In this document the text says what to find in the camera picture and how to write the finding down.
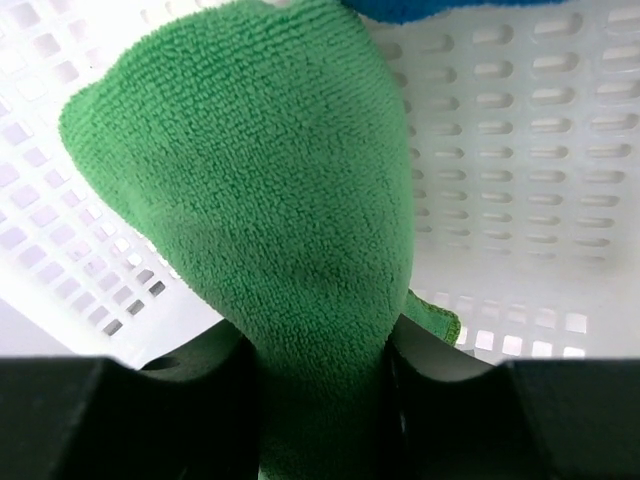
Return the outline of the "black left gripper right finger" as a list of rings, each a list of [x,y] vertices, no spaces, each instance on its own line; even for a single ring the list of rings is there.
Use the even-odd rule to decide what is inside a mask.
[[[635,479],[635,359],[491,365],[400,318],[385,348],[386,479]]]

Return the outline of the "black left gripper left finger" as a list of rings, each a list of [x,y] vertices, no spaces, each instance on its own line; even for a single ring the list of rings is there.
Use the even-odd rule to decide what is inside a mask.
[[[139,370],[107,357],[1,362],[5,479],[253,479],[254,351],[221,321]]]

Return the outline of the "green towel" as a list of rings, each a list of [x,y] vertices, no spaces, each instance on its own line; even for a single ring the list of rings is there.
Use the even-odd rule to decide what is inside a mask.
[[[383,351],[407,316],[403,99],[337,1],[233,1],[170,22],[77,92],[62,143],[91,188],[253,344],[264,479],[382,475]]]

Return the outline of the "blue towel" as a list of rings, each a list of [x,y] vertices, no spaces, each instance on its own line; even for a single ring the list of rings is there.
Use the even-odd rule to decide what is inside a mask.
[[[638,1],[323,1],[342,15],[363,16],[379,24],[417,25],[423,22],[489,24],[498,20],[538,20],[552,14],[601,13],[605,8],[629,5]]]

